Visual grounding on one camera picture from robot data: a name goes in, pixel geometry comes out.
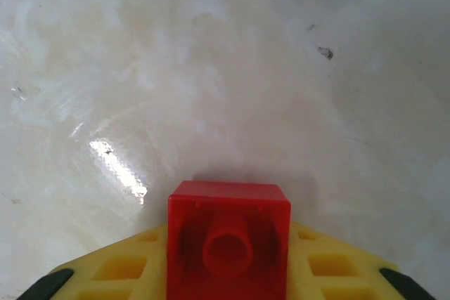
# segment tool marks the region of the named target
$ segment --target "yellow lattice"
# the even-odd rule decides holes
[[[59,266],[75,274],[52,300],[164,300],[166,244],[167,228],[154,228]],[[397,269],[291,223],[287,300],[402,300],[380,268]]]

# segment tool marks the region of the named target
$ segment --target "white marble floor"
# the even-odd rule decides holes
[[[164,223],[196,178],[277,183],[295,220],[448,299],[449,18],[448,0],[0,0],[0,297]]]

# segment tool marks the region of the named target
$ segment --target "dirt spot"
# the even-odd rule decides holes
[[[318,47],[317,51],[323,55],[324,57],[326,57],[328,60],[333,59],[333,56],[335,55],[333,53],[333,51],[331,49],[329,49],[328,47]]]
[[[27,92],[24,90],[23,86],[20,85],[18,82],[14,84],[14,87],[11,88],[11,92],[13,93],[13,96],[15,98],[19,98],[21,100],[26,100],[27,98]]]
[[[19,200],[18,198],[10,198],[7,195],[5,195],[4,193],[0,193],[0,195],[5,197],[6,199],[10,200],[11,203],[13,203],[13,204],[22,204],[22,201]]]

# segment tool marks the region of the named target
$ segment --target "square hole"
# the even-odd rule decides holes
[[[298,238],[301,240],[316,240],[317,239],[316,235],[309,232],[308,230],[298,231]]]
[[[95,280],[139,279],[146,267],[143,256],[117,256],[106,261],[95,275]]]
[[[84,291],[78,300],[127,300],[131,292],[126,290]]]
[[[139,238],[140,242],[156,242],[158,240],[158,234],[154,232],[146,233]]]
[[[322,253],[308,257],[312,274],[318,276],[355,276],[358,271],[345,254]]]
[[[327,287],[322,289],[326,300],[379,300],[379,298],[367,288],[337,288]]]

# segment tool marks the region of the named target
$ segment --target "lego stud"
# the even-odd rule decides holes
[[[244,273],[252,263],[253,250],[247,223],[240,214],[219,214],[210,224],[203,262],[211,273],[222,278],[234,278]]]

